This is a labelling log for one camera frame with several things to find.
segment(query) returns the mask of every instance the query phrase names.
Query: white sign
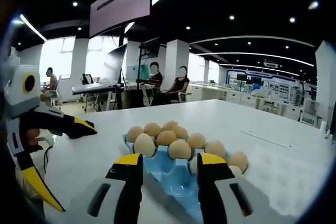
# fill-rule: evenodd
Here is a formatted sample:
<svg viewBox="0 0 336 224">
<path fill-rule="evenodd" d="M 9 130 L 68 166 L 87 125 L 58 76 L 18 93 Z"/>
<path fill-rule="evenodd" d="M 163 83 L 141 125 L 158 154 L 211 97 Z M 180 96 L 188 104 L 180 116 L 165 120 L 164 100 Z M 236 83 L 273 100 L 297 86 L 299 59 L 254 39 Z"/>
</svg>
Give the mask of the white sign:
<svg viewBox="0 0 336 224">
<path fill-rule="evenodd" d="M 91 5 L 89 36 L 150 14 L 151 0 L 97 0 Z"/>
</svg>

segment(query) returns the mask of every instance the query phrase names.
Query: table surface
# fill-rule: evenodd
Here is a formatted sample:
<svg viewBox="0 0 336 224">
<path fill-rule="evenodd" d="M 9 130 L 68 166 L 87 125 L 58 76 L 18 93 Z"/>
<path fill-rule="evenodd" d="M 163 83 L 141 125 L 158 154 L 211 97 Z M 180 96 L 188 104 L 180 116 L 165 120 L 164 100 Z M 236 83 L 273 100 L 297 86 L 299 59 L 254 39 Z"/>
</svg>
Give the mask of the table surface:
<svg viewBox="0 0 336 224">
<path fill-rule="evenodd" d="M 98 134 L 77 140 L 66 135 L 60 137 L 50 153 L 45 175 L 46 184 L 65 209 L 73 196 L 84 191 L 95 178 L 104 177 L 114 161 L 127 153 L 122 134 L 132 126 L 144 127 L 149 122 L 162 125 L 175 120 L 190 134 L 199 132 L 207 141 L 220 140 L 229 152 L 245 152 L 249 161 L 245 178 L 266 193 L 270 205 L 284 215 L 299 216 L 309 205 L 334 157 L 334 149 L 317 128 L 220 100 L 80 117 L 93 122 Z M 45 214 L 52 219 L 60 213 L 45 204 Z M 143 188 L 138 223 L 156 222 L 176 223 L 176 220 Z"/>
</svg>

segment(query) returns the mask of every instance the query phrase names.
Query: black circular sensor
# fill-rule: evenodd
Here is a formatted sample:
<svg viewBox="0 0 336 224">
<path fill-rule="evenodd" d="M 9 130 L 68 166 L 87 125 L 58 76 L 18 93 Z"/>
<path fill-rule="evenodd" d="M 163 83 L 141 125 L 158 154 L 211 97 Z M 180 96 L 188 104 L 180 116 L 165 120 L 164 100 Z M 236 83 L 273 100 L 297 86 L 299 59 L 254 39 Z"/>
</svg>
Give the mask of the black circular sensor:
<svg viewBox="0 0 336 224">
<path fill-rule="evenodd" d="M 27 92 L 31 92 L 31 90 L 34 88 L 35 85 L 35 77 L 34 76 L 28 76 L 25 81 L 25 90 Z"/>
</svg>

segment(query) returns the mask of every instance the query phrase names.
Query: woman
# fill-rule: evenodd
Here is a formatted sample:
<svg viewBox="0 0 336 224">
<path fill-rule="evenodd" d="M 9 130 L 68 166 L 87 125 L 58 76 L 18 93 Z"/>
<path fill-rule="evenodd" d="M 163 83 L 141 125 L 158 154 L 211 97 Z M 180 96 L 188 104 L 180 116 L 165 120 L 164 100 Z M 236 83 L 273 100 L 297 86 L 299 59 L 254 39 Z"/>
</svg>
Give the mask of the woman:
<svg viewBox="0 0 336 224">
<path fill-rule="evenodd" d="M 152 106 L 170 104 L 172 100 L 179 99 L 179 92 L 187 90 L 189 79 L 187 77 L 187 67 L 181 66 L 178 69 L 179 76 L 177 77 L 170 89 L 164 93 L 156 94 L 152 101 Z"/>
</svg>

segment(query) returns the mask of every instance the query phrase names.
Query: person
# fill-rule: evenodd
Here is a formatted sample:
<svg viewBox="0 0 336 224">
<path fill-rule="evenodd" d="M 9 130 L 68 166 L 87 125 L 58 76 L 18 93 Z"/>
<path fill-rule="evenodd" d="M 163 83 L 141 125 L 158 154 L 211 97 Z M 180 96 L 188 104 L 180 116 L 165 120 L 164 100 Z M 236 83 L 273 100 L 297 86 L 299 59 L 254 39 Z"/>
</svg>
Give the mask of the person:
<svg viewBox="0 0 336 224">
<path fill-rule="evenodd" d="M 172 100 L 179 99 L 179 92 L 185 92 L 187 90 L 189 79 L 187 77 L 187 67 L 181 66 L 178 69 L 179 76 L 177 77 L 171 86 L 166 92 L 156 94 L 152 101 L 152 106 L 170 104 Z"/>
<path fill-rule="evenodd" d="M 159 64 L 152 62 L 150 65 L 151 76 L 149 77 L 149 84 L 154 85 L 156 88 L 160 88 L 163 77 L 159 70 Z"/>
<path fill-rule="evenodd" d="M 56 90 L 57 88 L 57 78 L 53 74 L 53 68 L 49 67 L 46 72 L 47 77 L 50 77 L 49 85 L 45 86 L 41 90 L 41 102 L 44 102 L 48 107 L 51 107 L 50 94 L 48 91 Z"/>
</svg>

